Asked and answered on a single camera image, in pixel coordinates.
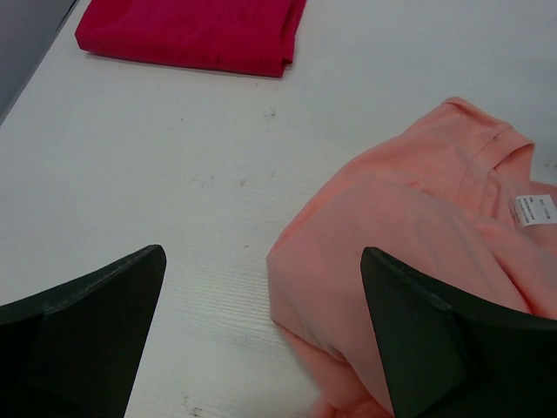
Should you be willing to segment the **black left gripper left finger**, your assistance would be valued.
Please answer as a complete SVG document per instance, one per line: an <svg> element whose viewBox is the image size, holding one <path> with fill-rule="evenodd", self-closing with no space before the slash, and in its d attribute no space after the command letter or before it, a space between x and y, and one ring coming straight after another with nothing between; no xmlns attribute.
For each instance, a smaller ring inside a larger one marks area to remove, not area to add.
<svg viewBox="0 0 557 418"><path fill-rule="evenodd" d="M150 245L1 307L3 417L122 417L166 255Z"/></svg>

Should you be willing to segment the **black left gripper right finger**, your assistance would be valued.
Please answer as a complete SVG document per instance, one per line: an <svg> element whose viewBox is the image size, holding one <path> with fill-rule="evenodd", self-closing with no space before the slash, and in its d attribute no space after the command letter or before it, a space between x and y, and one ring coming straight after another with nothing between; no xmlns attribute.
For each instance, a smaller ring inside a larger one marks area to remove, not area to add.
<svg viewBox="0 0 557 418"><path fill-rule="evenodd" d="M360 271L397 417L554 417L556 322L436 280L376 247Z"/></svg>

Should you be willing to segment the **salmon pink t-shirt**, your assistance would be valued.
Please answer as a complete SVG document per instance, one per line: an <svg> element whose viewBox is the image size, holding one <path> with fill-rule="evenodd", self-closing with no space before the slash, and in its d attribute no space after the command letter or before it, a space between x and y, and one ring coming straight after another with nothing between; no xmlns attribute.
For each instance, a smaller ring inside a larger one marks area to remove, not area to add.
<svg viewBox="0 0 557 418"><path fill-rule="evenodd" d="M269 252L270 315L316 381L315 417L393 413L360 260L377 247L505 307L556 315L556 226L517 219L534 143L462 98L350 161Z"/></svg>

